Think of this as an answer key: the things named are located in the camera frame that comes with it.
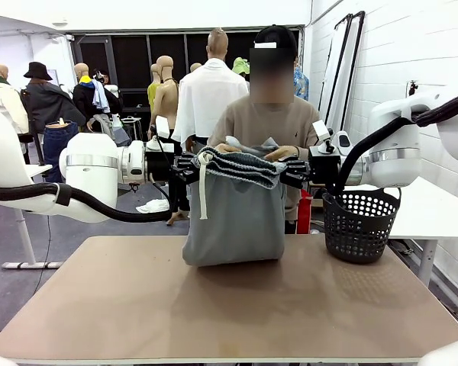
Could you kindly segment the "person's left hand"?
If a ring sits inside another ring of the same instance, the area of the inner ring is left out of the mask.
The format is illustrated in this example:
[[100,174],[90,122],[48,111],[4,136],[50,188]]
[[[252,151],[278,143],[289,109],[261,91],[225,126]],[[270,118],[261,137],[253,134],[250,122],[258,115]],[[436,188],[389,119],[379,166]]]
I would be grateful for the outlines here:
[[279,159],[283,159],[291,156],[298,156],[299,149],[296,146],[280,146],[276,150],[265,156],[265,159],[271,162],[275,162]]

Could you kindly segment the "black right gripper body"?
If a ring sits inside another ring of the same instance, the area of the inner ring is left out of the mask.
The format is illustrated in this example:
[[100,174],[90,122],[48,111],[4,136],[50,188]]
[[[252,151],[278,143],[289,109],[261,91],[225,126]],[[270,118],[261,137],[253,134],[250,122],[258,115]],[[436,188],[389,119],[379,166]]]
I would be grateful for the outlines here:
[[341,164],[339,155],[310,152],[308,162],[310,181],[314,185],[333,185],[337,182]]

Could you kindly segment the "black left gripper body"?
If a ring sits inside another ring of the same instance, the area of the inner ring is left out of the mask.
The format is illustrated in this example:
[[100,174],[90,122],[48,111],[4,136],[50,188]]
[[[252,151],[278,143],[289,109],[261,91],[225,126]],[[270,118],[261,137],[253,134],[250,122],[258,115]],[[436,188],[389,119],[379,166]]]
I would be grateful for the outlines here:
[[178,156],[172,152],[147,151],[145,152],[145,180],[146,183],[168,182],[179,180],[174,166]]

